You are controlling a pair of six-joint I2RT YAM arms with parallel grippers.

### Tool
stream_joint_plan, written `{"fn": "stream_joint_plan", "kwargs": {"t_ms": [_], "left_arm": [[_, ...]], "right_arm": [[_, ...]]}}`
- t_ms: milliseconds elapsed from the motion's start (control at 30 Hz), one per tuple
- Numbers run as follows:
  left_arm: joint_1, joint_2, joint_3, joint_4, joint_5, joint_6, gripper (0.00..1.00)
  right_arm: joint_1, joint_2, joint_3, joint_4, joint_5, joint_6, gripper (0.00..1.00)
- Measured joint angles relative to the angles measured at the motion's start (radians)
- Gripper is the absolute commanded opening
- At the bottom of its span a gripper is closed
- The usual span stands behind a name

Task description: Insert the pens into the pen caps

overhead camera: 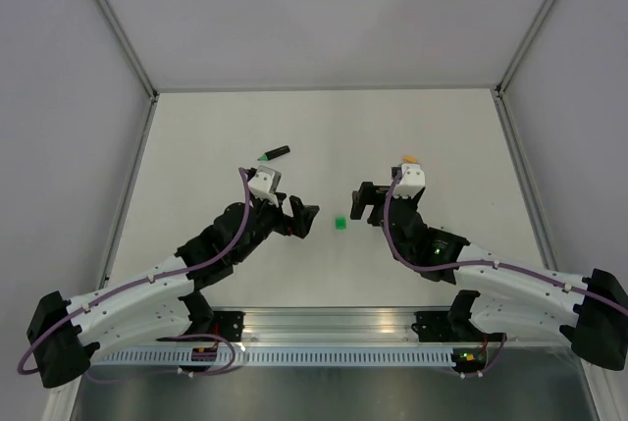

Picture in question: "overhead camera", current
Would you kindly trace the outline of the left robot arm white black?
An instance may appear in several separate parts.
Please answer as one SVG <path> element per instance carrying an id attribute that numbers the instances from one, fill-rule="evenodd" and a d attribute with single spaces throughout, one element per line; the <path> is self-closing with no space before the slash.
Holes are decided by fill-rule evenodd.
<path id="1" fill-rule="evenodd" d="M 268 200 L 229 205 L 165 261 L 110 289 L 64 298 L 42 296 L 26 330 L 32 373 L 46 389 L 61 387 L 91 363 L 141 342 L 181 336 L 201 341 L 213 329 L 203 289 L 230 276 L 271 234 L 305 238 L 319 213 L 291 195 L 290 214 Z"/>

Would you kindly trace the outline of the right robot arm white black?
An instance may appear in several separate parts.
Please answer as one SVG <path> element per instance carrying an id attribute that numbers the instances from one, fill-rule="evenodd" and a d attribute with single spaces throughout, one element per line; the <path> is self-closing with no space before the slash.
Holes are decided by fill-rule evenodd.
<path id="1" fill-rule="evenodd" d="M 610 371 L 627 362 L 627 292 L 611 273 L 590 275 L 534 270 L 508 263 L 487 249 L 427 226 L 422 196 L 396 198 L 388 186 L 364 182 L 351 195 L 350 217 L 380 228 L 394 260 L 422 278 L 455 286 L 446 324 L 456 338 L 494 335 L 554 340 Z"/>

